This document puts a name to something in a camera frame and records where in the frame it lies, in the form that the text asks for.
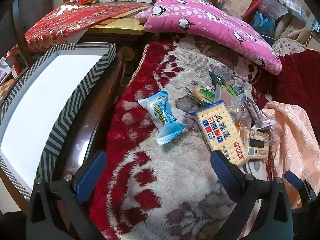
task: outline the floral cushion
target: floral cushion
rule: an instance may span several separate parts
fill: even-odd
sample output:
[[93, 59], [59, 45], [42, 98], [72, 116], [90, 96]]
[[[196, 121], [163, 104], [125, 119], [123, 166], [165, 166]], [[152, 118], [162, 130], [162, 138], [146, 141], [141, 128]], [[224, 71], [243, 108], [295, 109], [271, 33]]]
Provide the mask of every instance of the floral cushion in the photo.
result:
[[278, 56], [250, 25], [202, 0], [156, 0], [136, 19], [145, 22], [147, 32], [199, 35], [235, 50], [273, 75], [281, 71]]

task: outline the pink pillow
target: pink pillow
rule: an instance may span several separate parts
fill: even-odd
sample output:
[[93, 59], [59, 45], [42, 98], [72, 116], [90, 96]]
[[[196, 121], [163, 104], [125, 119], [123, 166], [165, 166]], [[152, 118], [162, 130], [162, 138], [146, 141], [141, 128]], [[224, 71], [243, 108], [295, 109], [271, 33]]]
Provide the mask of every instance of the pink pillow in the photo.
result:
[[227, 46], [273, 75], [281, 62], [266, 41], [247, 23], [201, 0], [156, 0], [137, 14], [147, 32], [180, 32], [199, 35]]

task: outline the black and white striped edge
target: black and white striped edge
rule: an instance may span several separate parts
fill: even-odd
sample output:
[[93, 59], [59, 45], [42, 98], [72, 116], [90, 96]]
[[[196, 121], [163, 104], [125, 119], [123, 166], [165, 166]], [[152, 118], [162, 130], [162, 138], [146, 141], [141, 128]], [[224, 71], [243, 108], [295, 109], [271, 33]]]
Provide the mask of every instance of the black and white striped edge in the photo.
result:
[[113, 43], [79, 43], [76, 44], [77, 48], [104, 48], [109, 50], [81, 80], [61, 110], [42, 151], [36, 179], [51, 180], [56, 160], [76, 114], [97, 80], [116, 57], [116, 46]]
[[26, 200], [30, 200], [30, 193], [18, 182], [15, 176], [8, 169], [7, 165], [5, 165], [3, 159], [0, 156], [0, 167], [2, 168], [4, 174], [8, 177], [8, 179], [12, 182], [12, 184], [17, 188], [17, 190], [23, 195]]
[[[46, 61], [57, 50], [74, 50], [74, 49], [109, 49], [100, 60], [92, 67], [87, 75], [82, 79], [80, 84], [73, 91], [71, 97], [61, 110], [58, 119], [56, 120], [49, 138], [46, 142], [42, 152], [41, 160], [37, 169], [36, 179], [42, 178], [49, 181], [52, 178], [52, 173], [55, 167], [56, 158], [59, 155], [62, 144], [66, 138], [67, 132], [71, 126], [73, 119], [78, 113], [84, 99], [89, 94], [92, 87], [100, 78], [105, 69], [110, 65], [116, 57], [116, 46], [114, 43], [69, 43], [61, 44], [52, 47], [44, 55], [37, 60], [20, 78], [19, 82], [15, 85], [11, 93], [8, 95], [6, 101], [1, 106], [0, 111], [0, 125], [4, 118], [5, 113], [8, 111], [9, 105], [16, 97], [19, 90], [28, 80], [28, 78], [37, 70], [37, 68]], [[18, 191], [29, 201], [30, 193], [18, 182], [14, 175], [10, 172], [3, 159], [0, 156], [0, 167], [7, 175], [8, 179], [18, 189]]]

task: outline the metal bolt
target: metal bolt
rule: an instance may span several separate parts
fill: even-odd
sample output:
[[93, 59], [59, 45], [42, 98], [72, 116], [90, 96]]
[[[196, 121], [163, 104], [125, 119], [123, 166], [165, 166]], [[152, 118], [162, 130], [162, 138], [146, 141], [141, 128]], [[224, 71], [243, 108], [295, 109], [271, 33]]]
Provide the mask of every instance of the metal bolt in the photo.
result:
[[70, 181], [70, 180], [72, 180], [72, 175], [71, 175], [71, 174], [67, 174], [66, 176], [64, 176], [64, 180], [65, 180], [65, 181]]
[[277, 183], [283, 183], [283, 180], [281, 178], [279, 178], [279, 177], [276, 177], [276, 182]]
[[42, 183], [42, 179], [41, 178], [39, 178], [39, 179], [36, 179], [36, 184], [41, 184]]
[[254, 180], [254, 176], [250, 173], [247, 173], [244, 177], [246, 180]]

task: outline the blue square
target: blue square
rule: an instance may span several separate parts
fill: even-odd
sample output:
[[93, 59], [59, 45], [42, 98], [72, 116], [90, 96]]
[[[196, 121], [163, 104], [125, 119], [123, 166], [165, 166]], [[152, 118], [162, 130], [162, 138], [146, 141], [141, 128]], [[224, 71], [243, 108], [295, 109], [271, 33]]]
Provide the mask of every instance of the blue square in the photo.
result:
[[223, 141], [222, 136], [218, 136], [217, 140], [218, 140], [218, 142], [222, 142]]
[[203, 123], [203, 126], [208, 126], [209, 125], [209, 122], [207, 120], [202, 121], [202, 123]]
[[213, 132], [208, 133], [208, 136], [209, 136], [209, 139], [212, 140], [214, 138], [214, 133]]

